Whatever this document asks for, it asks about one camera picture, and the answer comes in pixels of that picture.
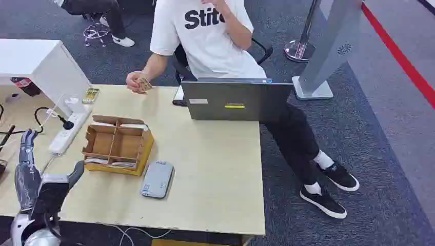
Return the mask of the person's right hand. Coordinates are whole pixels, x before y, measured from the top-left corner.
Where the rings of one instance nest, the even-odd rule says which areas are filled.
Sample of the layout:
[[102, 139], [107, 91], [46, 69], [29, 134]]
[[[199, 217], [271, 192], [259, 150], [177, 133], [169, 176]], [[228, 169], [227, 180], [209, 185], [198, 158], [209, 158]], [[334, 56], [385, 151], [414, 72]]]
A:
[[137, 94], [147, 94], [152, 89], [152, 85], [145, 78], [143, 71], [133, 71], [126, 77], [126, 85], [129, 90]]

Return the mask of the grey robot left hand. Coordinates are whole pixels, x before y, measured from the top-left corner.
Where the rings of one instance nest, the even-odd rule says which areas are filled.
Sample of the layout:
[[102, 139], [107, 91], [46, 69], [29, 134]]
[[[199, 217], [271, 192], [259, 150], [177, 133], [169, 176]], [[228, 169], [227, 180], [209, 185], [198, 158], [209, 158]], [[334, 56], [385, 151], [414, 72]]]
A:
[[21, 137], [14, 183], [20, 204], [20, 213], [29, 220], [43, 220], [56, 216], [66, 196], [84, 173], [84, 161], [76, 162], [71, 174], [42, 175], [36, 167], [33, 147], [38, 132], [27, 129]]

